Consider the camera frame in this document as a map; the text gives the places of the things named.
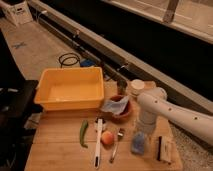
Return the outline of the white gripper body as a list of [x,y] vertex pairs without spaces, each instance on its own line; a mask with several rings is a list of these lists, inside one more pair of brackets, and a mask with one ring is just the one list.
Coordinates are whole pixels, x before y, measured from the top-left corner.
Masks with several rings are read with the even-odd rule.
[[153,117],[150,120],[146,121],[144,118],[138,116],[136,119],[136,130],[151,136],[156,129],[156,122],[156,117]]

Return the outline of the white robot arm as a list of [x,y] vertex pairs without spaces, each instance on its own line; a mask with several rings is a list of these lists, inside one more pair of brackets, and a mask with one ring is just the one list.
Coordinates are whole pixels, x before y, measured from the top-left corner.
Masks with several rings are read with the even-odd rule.
[[168,102],[167,93],[161,87],[141,92],[137,103],[140,107],[137,126],[143,133],[152,134],[157,117],[163,116],[213,146],[213,116]]

